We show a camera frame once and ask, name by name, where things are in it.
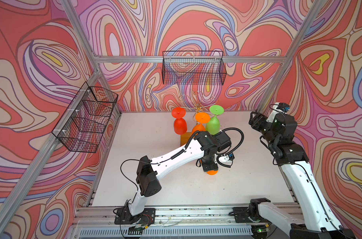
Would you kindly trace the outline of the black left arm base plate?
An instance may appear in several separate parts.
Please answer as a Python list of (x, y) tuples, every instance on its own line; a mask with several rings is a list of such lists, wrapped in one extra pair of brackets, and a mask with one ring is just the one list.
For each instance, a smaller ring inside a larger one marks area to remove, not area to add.
[(138, 215), (132, 216), (129, 208), (121, 207), (113, 210), (115, 215), (115, 225), (151, 225), (155, 222), (156, 209), (145, 208), (144, 211)]

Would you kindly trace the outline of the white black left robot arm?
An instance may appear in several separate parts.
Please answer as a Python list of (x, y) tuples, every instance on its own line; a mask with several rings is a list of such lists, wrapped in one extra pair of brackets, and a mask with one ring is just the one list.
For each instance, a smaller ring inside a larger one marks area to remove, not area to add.
[(197, 130), (186, 144), (167, 154), (151, 159), (143, 156), (138, 160), (136, 180), (129, 179), (136, 186), (136, 193), (124, 207), (132, 217), (142, 214), (148, 198), (162, 189), (160, 180), (191, 161), (210, 175), (216, 174), (220, 166), (231, 168), (226, 163), (235, 159), (234, 152), (243, 141), (244, 133), (236, 127), (222, 129), (217, 134)]

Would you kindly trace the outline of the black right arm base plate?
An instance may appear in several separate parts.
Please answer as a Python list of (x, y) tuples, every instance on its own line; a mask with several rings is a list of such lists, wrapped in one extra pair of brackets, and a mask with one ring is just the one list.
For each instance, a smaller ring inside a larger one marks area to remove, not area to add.
[(256, 224), (267, 224), (269, 221), (262, 217), (251, 216), (248, 212), (248, 207), (234, 207), (229, 213), (233, 216), (236, 223), (256, 223)]

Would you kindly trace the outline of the green wine glass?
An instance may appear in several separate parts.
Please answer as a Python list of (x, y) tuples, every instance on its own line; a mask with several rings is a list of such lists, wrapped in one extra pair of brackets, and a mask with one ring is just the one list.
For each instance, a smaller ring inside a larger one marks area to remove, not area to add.
[(210, 121), (206, 124), (206, 130), (211, 134), (215, 135), (220, 131), (220, 121), (218, 116), (224, 113), (224, 108), (219, 105), (210, 106), (210, 113), (212, 117)]

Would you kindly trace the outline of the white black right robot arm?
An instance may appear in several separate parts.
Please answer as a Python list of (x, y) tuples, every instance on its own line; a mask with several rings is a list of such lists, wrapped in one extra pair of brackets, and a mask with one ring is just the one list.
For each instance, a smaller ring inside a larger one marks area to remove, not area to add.
[(354, 239), (352, 230), (342, 226), (325, 200), (311, 170), (305, 150), (293, 142), (297, 122), (277, 110), (269, 117), (252, 112), (251, 127), (262, 134), (264, 144), (285, 175), (302, 210), (303, 219), (281, 210), (266, 198), (252, 199), (249, 215), (266, 219), (291, 239)]

